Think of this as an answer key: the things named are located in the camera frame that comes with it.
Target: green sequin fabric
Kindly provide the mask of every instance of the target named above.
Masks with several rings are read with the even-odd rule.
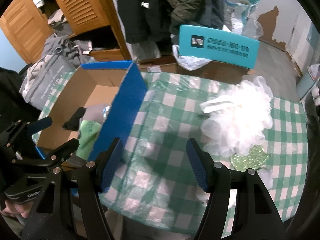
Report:
[[[257,170],[269,158],[270,154],[265,153],[261,145],[255,145],[250,149],[248,156],[234,154],[230,157],[230,160],[237,171],[245,171],[248,168]]]

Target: black label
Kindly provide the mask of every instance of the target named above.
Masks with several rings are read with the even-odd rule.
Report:
[[[191,47],[203,48],[203,43],[204,43],[204,36],[197,36],[197,35],[191,36]]]

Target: wooden cabinet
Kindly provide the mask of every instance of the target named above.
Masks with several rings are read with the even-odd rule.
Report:
[[[131,59],[112,0],[55,0],[73,34],[111,26],[120,49],[92,52],[99,61]],[[0,28],[26,63],[36,62],[45,40],[53,33],[47,18],[32,0],[13,0],[0,19]]]
[[[32,0],[13,0],[0,18],[0,28],[26,63],[36,62],[52,30]]]
[[[74,34],[109,25],[100,0],[56,0]]]
[[[120,49],[93,50],[90,56],[98,61],[119,61],[124,60]]]

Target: teal box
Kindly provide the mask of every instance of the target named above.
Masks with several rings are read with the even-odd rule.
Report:
[[[260,42],[222,30],[181,25],[179,55],[207,58],[254,68]]]

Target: green sock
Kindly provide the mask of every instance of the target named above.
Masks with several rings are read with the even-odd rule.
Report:
[[[101,124],[94,121],[83,120],[80,124],[79,147],[76,155],[84,160],[88,160],[96,141],[97,135],[101,130]]]

